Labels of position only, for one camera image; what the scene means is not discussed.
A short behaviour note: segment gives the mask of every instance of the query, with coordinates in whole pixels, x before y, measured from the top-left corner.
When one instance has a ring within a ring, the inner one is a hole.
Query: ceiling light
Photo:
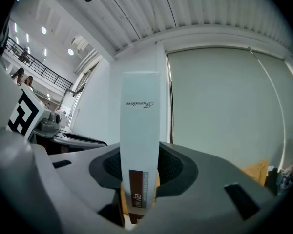
[[[47,29],[46,29],[45,27],[42,27],[42,28],[41,28],[41,32],[42,32],[43,34],[45,34],[45,33],[47,33]]]
[[[71,56],[74,54],[74,51],[72,49],[68,49],[67,51]]]

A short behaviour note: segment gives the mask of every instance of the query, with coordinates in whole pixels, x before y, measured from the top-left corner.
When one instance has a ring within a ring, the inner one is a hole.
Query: balcony railing
[[[21,46],[19,46],[16,42],[14,42],[11,38],[9,38],[7,41],[6,50],[13,54],[25,66],[31,68],[38,75],[44,77],[45,79],[52,82],[59,88],[62,88],[66,91],[71,87],[71,82],[59,76],[57,73],[53,72],[51,69],[43,65],[32,55],[22,55],[24,49]]]

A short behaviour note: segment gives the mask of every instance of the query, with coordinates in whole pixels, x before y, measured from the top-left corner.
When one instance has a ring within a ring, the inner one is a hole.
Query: box
[[[152,206],[160,141],[160,74],[123,76],[120,152],[130,221],[137,224]]]
[[[23,83],[20,89],[21,98],[10,116],[6,129],[19,132],[28,139],[41,120],[49,118],[51,111],[37,98],[30,87]]]

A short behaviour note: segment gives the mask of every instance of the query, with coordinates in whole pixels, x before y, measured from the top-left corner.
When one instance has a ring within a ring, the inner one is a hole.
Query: brown label
[[[141,218],[143,218],[143,215],[129,213],[130,222],[132,224],[137,224]]]
[[[137,208],[142,208],[142,176],[142,171],[129,170],[131,203]]]

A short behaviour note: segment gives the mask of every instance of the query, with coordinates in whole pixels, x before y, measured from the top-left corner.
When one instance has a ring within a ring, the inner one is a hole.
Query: black slot
[[[67,166],[69,164],[71,164],[72,162],[70,162],[69,160],[62,160],[62,161],[59,161],[59,162],[54,162],[52,163],[54,168],[57,169],[57,168],[60,168],[60,167],[63,167],[63,166]]]
[[[224,188],[238,209],[243,220],[247,220],[259,211],[259,207],[239,184],[228,185]]]
[[[97,139],[91,139],[91,138],[87,138],[87,137],[75,135],[75,134],[70,134],[70,133],[65,133],[63,135],[67,138],[81,140],[81,141],[87,141],[87,142],[93,142],[93,143],[103,144],[103,145],[107,146],[107,144],[105,142],[97,140]]]

